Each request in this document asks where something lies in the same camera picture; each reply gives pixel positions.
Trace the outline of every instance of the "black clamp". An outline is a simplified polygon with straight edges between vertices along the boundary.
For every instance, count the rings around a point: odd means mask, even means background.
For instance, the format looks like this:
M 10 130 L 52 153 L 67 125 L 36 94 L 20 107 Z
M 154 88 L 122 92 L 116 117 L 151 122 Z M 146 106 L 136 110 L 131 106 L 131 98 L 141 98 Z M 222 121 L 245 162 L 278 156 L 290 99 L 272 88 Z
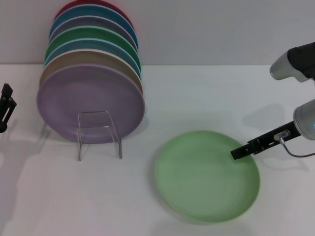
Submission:
M 284 141 L 294 139 L 301 135 L 296 129 L 294 122 L 292 121 L 253 140 L 250 140 L 248 141 L 248 144 L 231 151 L 234 160 L 243 158 L 251 154 L 256 155 L 262 151 L 265 151 L 266 149 L 278 145 L 280 141 L 277 138 L 275 139 L 275 137 L 282 132 L 286 132 L 288 134 L 283 138 Z
M 11 97 L 13 89 L 9 84 L 4 84 L 0 98 L 0 133 L 3 133 L 7 129 L 7 123 L 16 107 L 16 102 Z

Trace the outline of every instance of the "red plate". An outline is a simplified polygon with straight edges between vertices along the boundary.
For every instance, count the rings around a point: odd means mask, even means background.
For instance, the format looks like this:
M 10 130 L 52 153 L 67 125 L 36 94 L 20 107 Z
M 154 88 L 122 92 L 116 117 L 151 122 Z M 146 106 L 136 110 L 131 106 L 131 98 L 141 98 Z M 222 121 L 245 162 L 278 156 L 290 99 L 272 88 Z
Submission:
M 109 2 L 106 1 L 102 1 L 102 0 L 77 0 L 77 1 L 72 1 L 70 3 L 68 3 L 66 6 L 64 6 L 55 16 L 55 19 L 61 15 L 64 11 L 68 10 L 69 8 L 72 8 L 74 6 L 78 6 L 78 5 L 84 5 L 84 4 L 97 4 L 97 5 L 101 5 L 101 6 L 106 6 L 116 12 L 118 12 L 119 14 L 121 14 L 126 20 L 129 21 L 129 23 L 131 24 L 131 26 L 133 27 L 130 19 L 128 18 L 128 16 L 126 16 L 126 14 L 123 13 L 123 11 L 121 11 L 118 7 L 114 6 L 113 4 L 110 4 Z

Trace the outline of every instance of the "lavender plate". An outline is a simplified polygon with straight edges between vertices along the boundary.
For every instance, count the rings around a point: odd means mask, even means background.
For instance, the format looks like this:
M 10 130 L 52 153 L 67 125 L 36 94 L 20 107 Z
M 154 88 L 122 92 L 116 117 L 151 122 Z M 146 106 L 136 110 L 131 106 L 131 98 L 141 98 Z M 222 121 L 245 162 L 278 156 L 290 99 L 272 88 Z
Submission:
M 59 69 L 40 87 L 37 108 L 44 121 L 62 137 L 77 142 L 78 113 L 109 111 L 123 138 L 144 116 L 141 91 L 126 75 L 108 66 L 77 64 Z M 100 120 L 86 121 L 98 126 Z M 82 142 L 109 143 L 109 132 L 88 132 Z

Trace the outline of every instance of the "stack of plates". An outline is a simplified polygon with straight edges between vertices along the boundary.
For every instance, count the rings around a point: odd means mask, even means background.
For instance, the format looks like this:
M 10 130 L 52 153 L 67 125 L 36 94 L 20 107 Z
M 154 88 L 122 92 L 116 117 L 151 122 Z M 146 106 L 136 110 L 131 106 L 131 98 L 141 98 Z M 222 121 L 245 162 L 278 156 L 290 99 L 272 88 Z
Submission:
M 109 111 L 120 138 L 140 124 L 145 110 L 138 40 L 129 18 L 101 0 L 63 7 L 49 33 L 37 106 L 61 136 L 77 141 L 78 113 Z M 97 120 L 87 121 L 90 126 Z M 85 143 L 112 141 L 89 133 Z

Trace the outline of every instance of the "cable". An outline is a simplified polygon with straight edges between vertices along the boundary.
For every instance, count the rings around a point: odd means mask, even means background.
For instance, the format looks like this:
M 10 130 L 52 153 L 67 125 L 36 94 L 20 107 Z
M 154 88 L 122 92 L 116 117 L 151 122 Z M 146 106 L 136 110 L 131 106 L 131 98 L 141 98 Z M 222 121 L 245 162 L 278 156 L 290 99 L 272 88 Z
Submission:
M 315 155 L 315 153 L 311 153 L 311 154 L 307 154 L 307 155 L 295 155 L 295 154 L 292 154 L 292 153 L 289 151 L 289 149 L 286 147 L 283 138 L 280 138 L 280 143 L 282 144 L 282 146 L 284 147 L 284 149 L 286 150 L 286 152 L 287 152 L 289 155 L 291 155 L 291 156 L 298 157 L 298 158 L 303 158 L 303 157 L 309 157 L 309 156 L 314 156 L 314 155 Z
M 294 154 L 292 154 L 292 153 L 289 151 L 289 149 L 287 149 L 287 147 L 286 147 L 285 144 L 283 144 L 283 147 L 284 147 L 284 149 L 286 150 L 287 153 L 289 153 L 291 156 L 294 156 L 294 157 L 299 157 L 299 158 L 301 158 L 301 157 L 309 157 L 309 156 L 314 156 L 314 155 L 315 155 L 315 153 L 311 153 L 311 154 L 307 154 L 307 155 L 294 155 Z

